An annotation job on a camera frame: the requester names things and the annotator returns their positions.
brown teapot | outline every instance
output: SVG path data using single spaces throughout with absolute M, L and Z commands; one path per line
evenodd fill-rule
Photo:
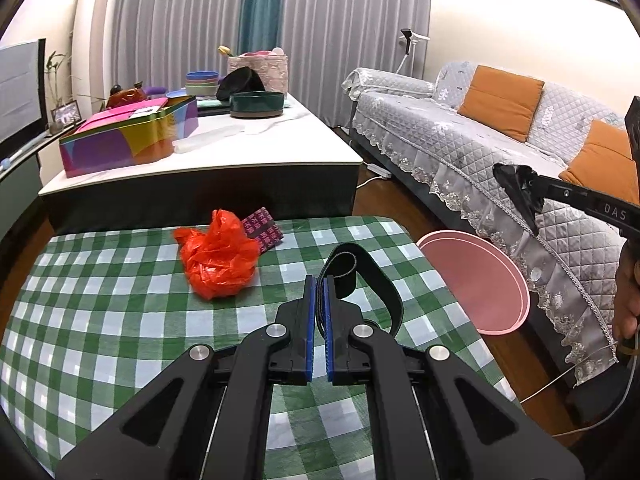
M 110 91 L 110 97 L 107 101 L 107 110 L 132 103 L 139 103 L 140 101 L 146 101 L 147 99 L 148 97 L 142 89 L 142 81 L 135 83 L 133 88 L 127 90 L 123 90 L 120 85 L 115 85 Z

yellow flower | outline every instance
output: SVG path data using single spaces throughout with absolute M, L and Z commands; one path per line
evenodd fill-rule
M 231 49 L 228 46 L 220 45 L 218 47 L 218 52 L 223 56 L 233 57 L 233 54 L 231 54 Z

white power strip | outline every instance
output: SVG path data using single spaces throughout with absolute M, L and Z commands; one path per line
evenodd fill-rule
M 391 178 L 391 172 L 389 170 L 385 170 L 385 168 L 380 168 L 377 164 L 367 164 L 367 169 L 378 174 L 382 178 Z

pink basin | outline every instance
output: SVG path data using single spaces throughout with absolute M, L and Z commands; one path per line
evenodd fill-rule
M 462 231 L 436 231 L 418 247 L 481 334 L 517 330 L 529 314 L 529 291 L 518 267 L 486 240 Z

white coffee table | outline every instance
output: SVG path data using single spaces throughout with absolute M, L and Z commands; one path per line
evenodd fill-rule
M 243 133 L 138 166 L 67 178 L 40 191 L 57 234 L 206 224 L 213 209 L 240 218 L 348 216 L 362 158 L 292 96 L 282 116 L 198 120 L 192 136 L 238 124 Z

